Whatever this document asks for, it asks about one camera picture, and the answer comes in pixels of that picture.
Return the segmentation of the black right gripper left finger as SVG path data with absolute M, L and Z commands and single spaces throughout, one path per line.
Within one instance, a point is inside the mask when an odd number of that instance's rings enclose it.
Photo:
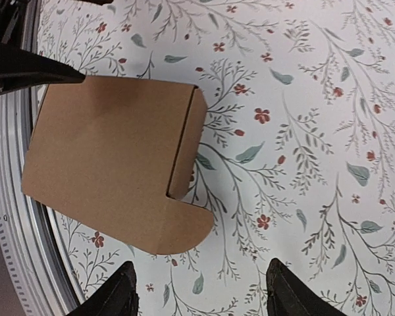
M 67 316 L 137 316 L 136 284 L 134 264 L 125 261 L 91 297 Z

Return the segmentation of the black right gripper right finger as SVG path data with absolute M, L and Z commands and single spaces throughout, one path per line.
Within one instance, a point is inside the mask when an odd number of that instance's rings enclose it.
M 345 316 L 317 296 L 277 258 L 269 263 L 266 283 L 269 316 Z

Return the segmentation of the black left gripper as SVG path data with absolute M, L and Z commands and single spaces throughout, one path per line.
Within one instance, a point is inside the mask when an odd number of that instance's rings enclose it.
M 41 1 L 0 1 L 0 95 L 43 84 L 78 84 L 86 76 L 34 49 Z

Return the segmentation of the brown cardboard box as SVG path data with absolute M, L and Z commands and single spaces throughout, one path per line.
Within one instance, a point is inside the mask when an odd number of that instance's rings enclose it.
M 89 76 L 50 85 L 22 191 L 148 253 L 188 251 L 214 225 L 210 211 L 184 202 L 206 111 L 190 84 Z

